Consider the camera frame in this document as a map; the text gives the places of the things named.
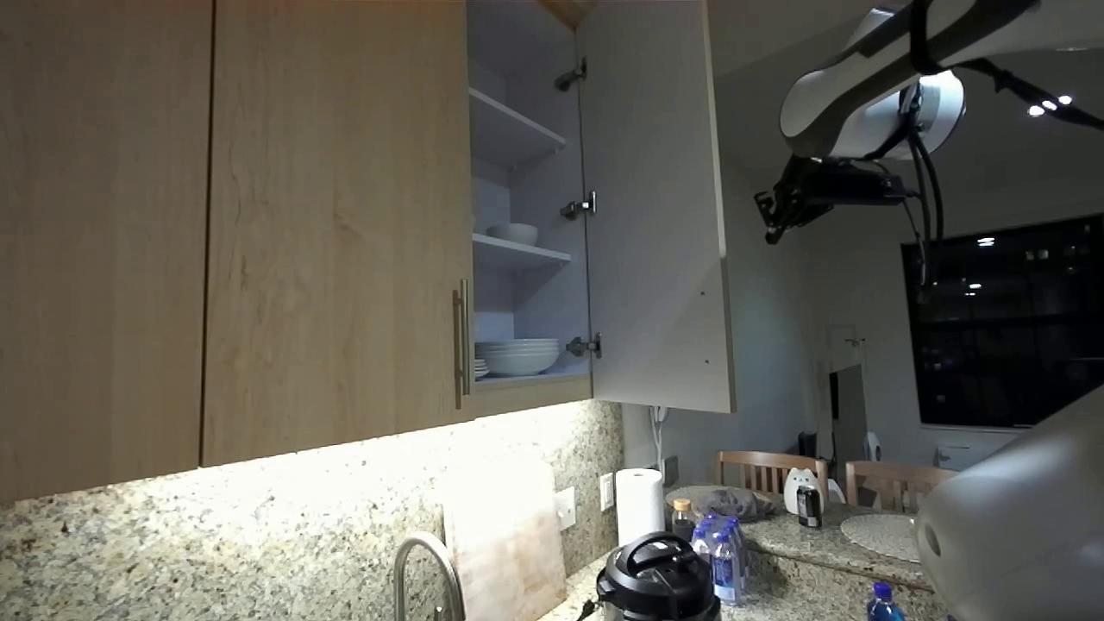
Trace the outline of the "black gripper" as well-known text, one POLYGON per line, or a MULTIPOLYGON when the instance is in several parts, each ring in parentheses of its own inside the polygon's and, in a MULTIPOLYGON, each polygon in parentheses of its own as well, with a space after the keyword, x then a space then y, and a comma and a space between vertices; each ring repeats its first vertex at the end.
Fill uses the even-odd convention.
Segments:
POLYGON ((776 246, 789 227, 803 227, 831 210, 829 200, 806 196, 798 180, 781 180, 757 193, 757 210, 767 224, 767 240, 776 246))

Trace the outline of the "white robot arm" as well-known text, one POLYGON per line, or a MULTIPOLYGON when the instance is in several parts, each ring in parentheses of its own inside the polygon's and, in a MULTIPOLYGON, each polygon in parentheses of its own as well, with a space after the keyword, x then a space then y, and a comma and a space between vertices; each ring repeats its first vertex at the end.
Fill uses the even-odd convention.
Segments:
POLYGON ((883 157, 930 164, 965 105, 958 70, 994 79, 1043 113, 1097 127, 1102 116, 997 66, 997 56, 1097 49, 1102 0, 908 0, 872 6, 847 43, 798 75, 781 102, 789 157, 757 196, 767 240, 838 204, 905 204, 908 185, 883 157))

